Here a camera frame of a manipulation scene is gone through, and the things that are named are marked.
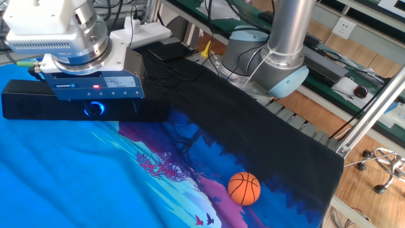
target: yellow object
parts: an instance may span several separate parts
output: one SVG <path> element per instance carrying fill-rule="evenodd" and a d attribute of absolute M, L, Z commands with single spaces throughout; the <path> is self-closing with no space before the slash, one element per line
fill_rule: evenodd
<path fill-rule="evenodd" d="M 211 47 L 211 41 L 208 41 L 205 50 L 201 53 L 201 56 L 208 58 L 209 55 L 209 48 Z"/>

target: wooden panel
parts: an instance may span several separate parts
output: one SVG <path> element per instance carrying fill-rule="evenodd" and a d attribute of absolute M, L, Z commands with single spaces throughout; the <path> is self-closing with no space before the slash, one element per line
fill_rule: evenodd
<path fill-rule="evenodd" d="M 254 0 L 253 6 L 261 11 L 273 12 L 273 6 L 271 5 L 271 0 Z M 277 0 L 274 0 L 274 6 L 277 9 Z"/>
<path fill-rule="evenodd" d="M 326 45 L 366 67 L 377 55 L 376 52 L 368 49 L 367 47 L 364 47 L 350 39 L 345 40 L 336 34 L 332 34 L 330 36 Z"/>
<path fill-rule="evenodd" d="M 297 91 L 278 102 L 315 124 L 318 129 L 327 134 L 332 134 L 345 123 L 344 120 Z M 361 153 L 364 149 L 373 150 L 380 146 L 382 145 L 372 138 L 364 136 L 349 153 L 345 163 L 361 160 Z M 366 166 L 365 171 L 359 171 L 355 165 L 346 167 L 335 195 L 347 205 L 362 209 L 371 218 L 373 224 L 379 228 L 405 227 L 405 216 L 403 216 L 405 214 L 405 184 L 394 180 L 386 192 L 379 195 L 374 192 L 373 188 L 377 184 L 383 184 L 389 178 L 389 174 L 385 173 L 375 161 L 368 161 Z M 344 224 L 346 218 L 343 218 L 342 215 L 339 217 Z M 324 228 L 335 227 L 329 212 L 324 219 Z"/>
<path fill-rule="evenodd" d="M 196 47 L 196 50 L 201 52 L 205 50 L 205 47 L 207 46 L 207 43 L 212 40 L 212 36 L 204 32 L 204 35 L 200 37 L 198 40 L 198 44 Z M 218 41 L 217 39 L 213 39 L 211 42 L 211 51 L 213 51 L 216 54 L 223 55 L 225 54 L 225 51 L 227 50 L 227 46 Z"/>
<path fill-rule="evenodd" d="M 308 27 L 308 33 L 319 38 L 322 43 L 326 43 L 330 34 L 332 34 L 332 29 L 322 25 L 317 21 L 311 20 Z"/>
<path fill-rule="evenodd" d="M 400 65 L 379 54 L 371 62 L 369 67 L 383 77 L 392 77 L 401 69 Z"/>

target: orange ball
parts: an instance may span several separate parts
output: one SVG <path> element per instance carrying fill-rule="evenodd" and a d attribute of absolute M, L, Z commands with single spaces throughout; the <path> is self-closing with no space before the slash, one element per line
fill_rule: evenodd
<path fill-rule="evenodd" d="M 260 183 L 253 174 L 239 172 L 229 180 L 228 193 L 237 204 L 249 206 L 260 196 Z"/>

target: white cable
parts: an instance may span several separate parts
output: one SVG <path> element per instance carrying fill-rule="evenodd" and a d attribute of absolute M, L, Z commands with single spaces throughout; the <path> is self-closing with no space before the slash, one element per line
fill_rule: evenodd
<path fill-rule="evenodd" d="M 352 127 L 349 127 L 348 129 L 346 129 L 345 131 L 343 131 L 340 135 L 336 136 L 335 139 L 340 138 L 341 136 L 343 136 L 344 134 L 346 134 L 346 132 L 347 132 L 348 130 L 350 130 L 350 129 L 352 129 Z"/>
<path fill-rule="evenodd" d="M 279 55 L 279 56 L 293 56 L 293 55 L 296 55 L 296 54 L 298 54 L 298 53 L 301 52 L 302 46 L 301 46 L 301 48 L 300 48 L 298 51 L 296 51 L 295 53 L 279 53 L 279 52 L 273 51 L 272 48 L 269 47 L 268 42 L 267 42 L 267 48 L 268 48 L 268 54 L 266 55 L 266 57 L 263 58 L 263 60 L 262 60 L 262 61 L 260 62 L 260 64 L 256 67 L 256 69 L 254 69 L 253 73 L 252 73 L 251 76 L 247 79 L 246 83 L 242 86 L 242 88 L 245 88 L 246 84 L 251 80 L 251 78 L 253 77 L 253 75 L 256 73 L 256 71 L 259 69 L 259 67 L 266 61 L 266 59 L 269 57 L 269 55 L 271 55 L 271 54 L 276 54 L 276 55 Z"/>
<path fill-rule="evenodd" d="M 296 51 L 295 53 L 278 53 L 278 52 L 272 50 L 272 48 L 270 48 L 270 46 L 268 45 L 268 42 L 267 42 L 267 48 L 269 50 L 271 50 L 273 54 L 276 54 L 276 55 L 279 55 L 279 56 L 293 56 L 293 55 L 296 55 L 296 54 L 300 53 L 301 50 L 302 50 L 302 46 L 301 46 L 301 48 L 298 51 Z"/>
<path fill-rule="evenodd" d="M 266 57 L 263 58 L 263 60 L 261 60 L 260 64 L 256 67 L 256 69 L 254 69 L 253 73 L 251 74 L 251 76 L 247 79 L 246 83 L 242 86 L 242 88 L 245 88 L 246 84 L 251 80 L 251 78 L 253 77 L 254 73 L 256 73 L 256 71 L 259 69 L 259 67 L 265 62 L 265 60 L 269 57 L 269 55 L 271 55 L 273 53 L 273 51 L 270 49 L 268 50 L 268 54 L 266 55 Z"/>
<path fill-rule="evenodd" d="M 376 156 L 376 157 L 367 157 L 367 158 L 365 158 L 364 160 L 356 161 L 356 162 L 353 162 L 353 163 L 344 165 L 344 167 L 347 167 L 347 166 L 349 166 L 349 165 L 354 165 L 354 164 L 357 164 L 357 163 L 361 163 L 361 162 L 367 162 L 367 161 L 370 161 L 370 160 L 374 160 L 374 159 L 377 159 L 377 158 L 381 158 L 381 157 L 388 156 L 388 155 L 393 155 L 393 154 L 395 154 L 395 152 L 388 153 L 388 154 L 386 154 L 386 155 Z"/>

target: metal frame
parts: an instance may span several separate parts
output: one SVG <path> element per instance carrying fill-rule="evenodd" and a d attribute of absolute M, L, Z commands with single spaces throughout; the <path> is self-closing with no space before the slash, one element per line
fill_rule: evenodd
<path fill-rule="evenodd" d="M 388 85 L 377 96 L 371 106 L 367 109 L 366 114 L 355 123 L 348 135 L 343 138 L 340 146 L 336 149 L 337 153 L 347 154 L 360 141 L 361 138 L 371 129 L 377 122 L 378 118 L 384 114 L 391 103 L 405 89 L 405 66 L 399 73 L 391 79 Z"/>

